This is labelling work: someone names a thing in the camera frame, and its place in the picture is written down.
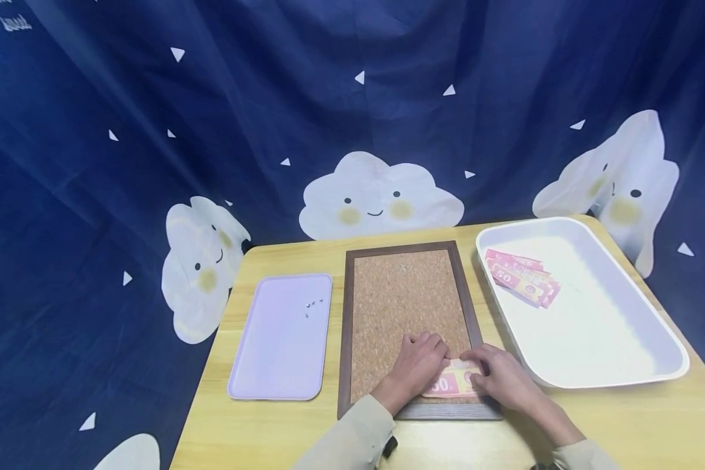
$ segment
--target hand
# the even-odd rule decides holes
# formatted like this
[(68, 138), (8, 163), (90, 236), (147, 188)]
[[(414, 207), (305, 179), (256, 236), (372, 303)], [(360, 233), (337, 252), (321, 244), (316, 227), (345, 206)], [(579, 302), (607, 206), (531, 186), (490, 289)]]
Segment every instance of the hand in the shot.
[(491, 345), (476, 347), (460, 355), (461, 360), (483, 361), (490, 368), (488, 376), (472, 374), (470, 380), (478, 392), (534, 420), (555, 447), (575, 444), (585, 439), (560, 406), (542, 392), (519, 362), (507, 351)]
[(448, 366), (448, 350), (441, 336), (422, 332), (402, 337), (399, 356), (371, 395), (395, 416), (404, 405), (430, 387)]
[(478, 392), (491, 395), (508, 409), (527, 415), (539, 405), (550, 401), (507, 351), (483, 343), (473, 350), (463, 352), (460, 359), (483, 361), (489, 366), (489, 375), (472, 374), (470, 380)]

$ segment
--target yellow cheek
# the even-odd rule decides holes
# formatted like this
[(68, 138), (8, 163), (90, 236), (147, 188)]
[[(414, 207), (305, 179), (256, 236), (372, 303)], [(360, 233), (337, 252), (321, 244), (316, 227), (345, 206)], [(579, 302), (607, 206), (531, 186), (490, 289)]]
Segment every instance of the yellow cheek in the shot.
[(337, 218), (345, 225), (354, 225), (360, 222), (360, 212), (353, 208), (344, 208), (337, 213)]
[(389, 204), (389, 213), (398, 221), (406, 221), (413, 214), (413, 207), (407, 201), (395, 201)]
[(219, 231), (219, 239), (227, 249), (232, 248), (232, 240), (230, 240), (230, 237), (228, 237), (222, 230)]
[(617, 225), (634, 225), (640, 220), (642, 210), (634, 202), (619, 197), (614, 198), (608, 214), (611, 222)]
[(595, 180), (595, 183), (592, 183), (592, 186), (588, 189), (588, 197), (589, 198), (594, 198), (598, 196), (598, 193), (601, 192), (601, 188), (603, 185), (606, 183), (606, 178), (600, 177), (599, 179)]
[(216, 287), (216, 271), (214, 268), (206, 268), (198, 277), (198, 287), (204, 294), (211, 293)]

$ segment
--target cork board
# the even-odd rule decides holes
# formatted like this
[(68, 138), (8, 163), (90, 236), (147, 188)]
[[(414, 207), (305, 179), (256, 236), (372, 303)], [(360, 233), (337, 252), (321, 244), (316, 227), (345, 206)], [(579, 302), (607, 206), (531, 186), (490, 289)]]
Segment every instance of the cork board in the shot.
[[(347, 252), (337, 417), (394, 364), (402, 335), (437, 332), (454, 354), (482, 343), (456, 242)], [(501, 419), (496, 402), (416, 397), (397, 419)]]

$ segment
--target printed number 50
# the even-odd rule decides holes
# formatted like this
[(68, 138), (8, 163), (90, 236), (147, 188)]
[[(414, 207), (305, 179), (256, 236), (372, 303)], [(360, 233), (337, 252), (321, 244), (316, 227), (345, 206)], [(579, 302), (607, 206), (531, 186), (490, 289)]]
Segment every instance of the printed number 50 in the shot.
[(431, 387), (432, 392), (448, 392), (448, 382), (444, 377), (441, 377)]

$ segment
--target wooden picture frame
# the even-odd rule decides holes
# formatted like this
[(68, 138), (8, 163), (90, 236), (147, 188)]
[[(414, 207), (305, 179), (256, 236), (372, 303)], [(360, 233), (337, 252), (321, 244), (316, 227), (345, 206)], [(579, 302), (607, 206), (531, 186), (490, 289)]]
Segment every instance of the wooden picture frame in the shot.
[[(460, 252), (455, 241), (418, 243), (392, 247), (355, 249), (348, 251), (345, 260), (344, 299), (342, 307), (342, 345), (339, 352), (339, 395), (337, 398), (337, 419), (353, 406), (351, 389), (353, 387), (353, 307), (354, 274), (356, 259), (377, 257), (398, 253), (417, 253), (423, 251), (442, 251), (445, 249), (450, 259), (462, 315), (467, 328), (471, 347), (482, 345), (480, 326), (475, 316), (470, 290), (467, 288), (465, 270), (462, 268)], [(481, 403), (416, 403), (411, 402), (396, 416), (398, 420), (501, 420), (501, 406), (489, 396), (481, 397)]]

